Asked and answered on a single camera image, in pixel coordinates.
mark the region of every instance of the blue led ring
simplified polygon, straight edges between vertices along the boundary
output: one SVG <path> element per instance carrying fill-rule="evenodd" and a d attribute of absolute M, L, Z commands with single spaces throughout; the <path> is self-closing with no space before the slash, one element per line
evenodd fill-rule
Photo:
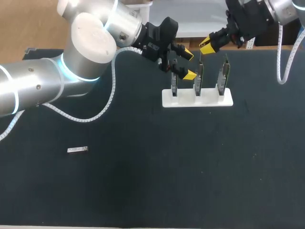
<path fill-rule="evenodd" d="M 96 78 L 96 79 L 93 79 L 93 80 L 89 80 L 89 79 L 81 78 L 81 77 L 75 75 L 73 72 L 70 71 L 70 69 L 66 66 L 65 62 L 63 61 L 63 54 L 61 55 L 61 63 L 63 65 L 65 71 L 69 74 L 69 76 L 71 76 L 74 79 L 78 79 L 78 80 L 86 81 L 86 82 L 94 82 L 94 81 L 97 81 L 100 78 L 99 77 L 99 78 Z"/>
<path fill-rule="evenodd" d="M 18 89 L 16 88 L 16 86 L 14 84 L 14 80 L 13 80 L 12 76 L 10 75 L 10 73 L 1 65 L 0 65 L 0 69 L 4 72 L 4 74 L 6 74 L 9 82 L 11 82 L 12 87 L 13 87 L 13 92 L 14 92 L 14 95 L 15 95 L 15 109 L 14 109 L 13 113 L 11 113 L 13 115 L 18 111 L 18 108 L 19 108 Z"/>
<path fill-rule="evenodd" d="M 305 7 L 297 6 L 292 2 L 293 6 L 296 7 L 298 10 L 305 10 Z"/>

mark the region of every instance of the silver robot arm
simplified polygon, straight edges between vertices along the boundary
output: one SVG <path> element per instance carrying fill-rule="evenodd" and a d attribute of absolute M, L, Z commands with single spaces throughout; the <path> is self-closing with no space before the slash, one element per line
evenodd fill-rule
<path fill-rule="evenodd" d="M 142 19 L 117 0 L 59 0 L 71 24 L 61 56 L 0 65 L 0 116 L 87 94 L 116 53 L 130 46 Z"/>
<path fill-rule="evenodd" d="M 228 24 L 209 34 L 200 44 L 203 54 L 215 53 L 230 41 L 240 48 L 244 42 L 266 32 L 274 24 L 300 19 L 305 26 L 305 0 L 225 0 Z"/>
<path fill-rule="evenodd" d="M 142 18 L 119 0 L 59 0 L 57 12 L 72 23 L 80 13 L 94 15 L 120 48 L 132 46 L 142 28 Z"/>

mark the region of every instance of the wooden floor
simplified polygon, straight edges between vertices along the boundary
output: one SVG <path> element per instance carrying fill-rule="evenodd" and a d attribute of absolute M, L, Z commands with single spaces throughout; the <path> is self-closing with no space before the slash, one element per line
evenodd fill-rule
<path fill-rule="evenodd" d="M 57 0 L 0 0 L 0 63 L 22 59 L 28 48 L 62 49 L 68 23 Z"/>

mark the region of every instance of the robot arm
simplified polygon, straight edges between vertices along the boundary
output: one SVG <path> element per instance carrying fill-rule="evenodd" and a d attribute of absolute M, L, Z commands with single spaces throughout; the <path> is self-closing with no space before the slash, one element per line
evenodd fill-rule
<path fill-rule="evenodd" d="M 142 50 L 142 56 L 153 62 L 160 58 L 160 69 L 164 72 L 172 71 L 181 79 L 193 79 L 195 76 L 186 67 L 178 68 L 170 64 L 170 52 L 187 60 L 191 60 L 193 54 L 183 45 L 173 42 L 178 23 L 169 17 L 160 26 L 149 22 L 143 25 L 138 13 L 118 0 L 103 0 L 102 4 L 100 0 L 60 0 L 57 11 L 69 22 L 79 13 L 90 13 L 101 20 L 120 48 L 139 48 Z"/>
<path fill-rule="evenodd" d="M 70 24 L 61 56 L 0 65 L 0 117 L 62 97 L 87 94 L 115 56 L 117 46 L 134 46 L 161 69 L 182 78 L 190 71 L 168 67 L 168 52 L 193 55 L 173 40 L 178 23 L 167 18 L 161 26 L 142 25 L 141 17 L 118 0 L 59 0 L 58 13 Z"/>
<path fill-rule="evenodd" d="M 201 44 L 203 54 L 215 53 L 232 41 L 238 48 L 263 34 L 274 23 L 286 25 L 299 18 L 305 25 L 305 0 L 226 0 L 228 24 L 211 33 Z"/>

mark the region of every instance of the small metal part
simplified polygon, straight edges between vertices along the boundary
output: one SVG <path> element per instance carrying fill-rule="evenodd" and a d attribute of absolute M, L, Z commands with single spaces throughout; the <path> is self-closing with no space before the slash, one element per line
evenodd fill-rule
<path fill-rule="evenodd" d="M 173 97 L 177 97 L 178 93 L 178 75 L 176 73 L 172 73 L 172 93 Z"/>
<path fill-rule="evenodd" d="M 217 87 L 219 95 L 224 95 L 225 88 L 227 87 L 228 79 L 230 75 L 230 63 L 228 60 L 228 56 L 225 56 L 224 65 L 219 71 Z"/>
<path fill-rule="evenodd" d="M 126 36 L 124 35 L 124 34 L 121 34 L 120 35 L 120 40 L 123 42 L 123 41 L 125 41 L 126 40 Z"/>
<path fill-rule="evenodd" d="M 76 147 L 76 148 L 69 148 L 67 153 L 68 154 L 78 154 L 78 153 L 87 153 L 88 152 L 88 147 Z"/>
<path fill-rule="evenodd" d="M 199 62 L 199 71 L 196 72 L 197 76 L 194 79 L 194 87 L 196 96 L 201 96 L 201 87 L 203 81 L 203 63 Z"/>
<path fill-rule="evenodd" d="M 30 51 L 36 51 L 37 49 L 36 48 L 27 48 L 25 52 L 25 54 L 29 54 Z"/>

